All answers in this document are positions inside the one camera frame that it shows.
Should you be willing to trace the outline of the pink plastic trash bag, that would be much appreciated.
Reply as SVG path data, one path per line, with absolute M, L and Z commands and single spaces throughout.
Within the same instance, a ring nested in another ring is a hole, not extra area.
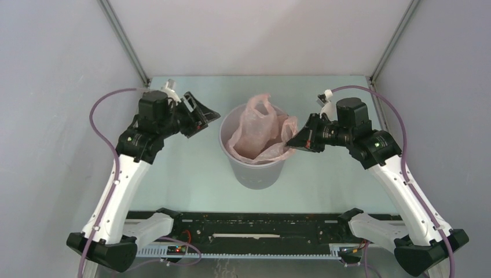
M 256 165 L 284 161 L 295 150 L 286 143 L 298 132 L 298 119 L 279 112 L 270 102 L 270 94 L 253 96 L 239 113 L 238 124 L 225 150 L 239 162 Z

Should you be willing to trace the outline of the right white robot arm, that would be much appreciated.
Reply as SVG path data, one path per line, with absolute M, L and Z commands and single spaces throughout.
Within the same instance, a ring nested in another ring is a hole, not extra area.
M 414 277 L 455 275 L 451 258 L 468 243 L 466 232 L 452 228 L 429 203 L 405 168 L 400 147 L 388 132 L 372 128 L 367 106 L 359 98 L 344 98 L 336 104 L 327 101 L 323 111 L 311 114 L 287 145 L 316 153 L 327 145 L 347 148 L 381 183 L 404 222 L 396 227 L 354 208 L 338 218 L 340 240 L 360 238 L 381 246 Z

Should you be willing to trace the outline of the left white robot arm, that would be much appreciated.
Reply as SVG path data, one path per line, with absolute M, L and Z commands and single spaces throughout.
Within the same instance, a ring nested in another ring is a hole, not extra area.
M 68 236 L 67 246 L 80 255 L 79 277 L 87 261 L 125 272 L 143 247 L 163 237 L 172 242 L 181 238 L 183 226 L 174 220 L 176 212 L 158 210 L 136 225 L 126 225 L 130 205 L 167 138 L 192 137 L 219 117 L 190 92 L 182 97 L 171 89 L 143 93 L 130 125 L 116 144 L 109 144 L 113 166 L 98 205 L 83 229 Z

